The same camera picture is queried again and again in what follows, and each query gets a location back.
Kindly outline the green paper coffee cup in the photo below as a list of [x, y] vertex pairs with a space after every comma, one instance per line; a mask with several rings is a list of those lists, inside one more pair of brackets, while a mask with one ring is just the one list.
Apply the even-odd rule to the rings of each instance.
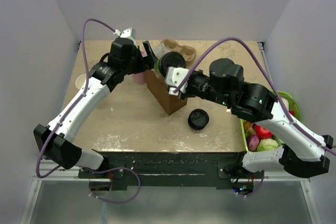
[[154, 71], [154, 74], [157, 78], [162, 78], [163, 77], [163, 75], [161, 74], [161, 71], [160, 71], [160, 59], [158, 59], [155, 62], [153, 71]]

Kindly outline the brown paper bag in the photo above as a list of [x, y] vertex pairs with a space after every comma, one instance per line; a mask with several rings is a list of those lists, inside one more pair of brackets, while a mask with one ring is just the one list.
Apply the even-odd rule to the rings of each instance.
[[[162, 43], [155, 46], [153, 51], [157, 59], [160, 59], [164, 54], [171, 52]], [[167, 85], [164, 81], [165, 77], [157, 78], [153, 69], [145, 72], [145, 80], [148, 90], [152, 93], [167, 115], [171, 115], [186, 106], [187, 100], [180, 100], [178, 97], [168, 94]]]

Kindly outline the black plastic cup lid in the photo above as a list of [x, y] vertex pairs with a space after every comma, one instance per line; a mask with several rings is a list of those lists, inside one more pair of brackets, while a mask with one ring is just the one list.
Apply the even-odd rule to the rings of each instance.
[[169, 67], [186, 68], [186, 61], [180, 53], [174, 51], [168, 52], [160, 58], [160, 71], [164, 77]]

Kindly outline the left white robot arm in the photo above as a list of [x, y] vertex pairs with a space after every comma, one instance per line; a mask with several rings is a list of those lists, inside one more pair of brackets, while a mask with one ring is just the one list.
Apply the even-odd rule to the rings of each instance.
[[47, 125], [37, 125], [34, 137], [41, 154], [64, 169], [74, 166], [89, 168], [97, 178], [108, 174], [106, 158], [93, 150], [83, 149], [73, 141], [81, 126], [126, 75], [152, 69], [155, 54], [148, 41], [143, 42], [146, 56], [130, 38], [117, 38], [108, 54], [89, 71], [89, 79], [59, 115]]

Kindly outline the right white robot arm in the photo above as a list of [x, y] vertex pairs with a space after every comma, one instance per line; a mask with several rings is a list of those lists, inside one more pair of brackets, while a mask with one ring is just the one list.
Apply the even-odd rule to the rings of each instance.
[[170, 67], [166, 81], [181, 86], [180, 98], [199, 97], [226, 106], [233, 115], [266, 128], [284, 142], [271, 151], [247, 152], [234, 165], [237, 177], [277, 168], [300, 178], [329, 171], [330, 160], [324, 149], [332, 144], [332, 137], [307, 129], [266, 87], [245, 82], [243, 67], [230, 59], [213, 61], [209, 76], [201, 71]]

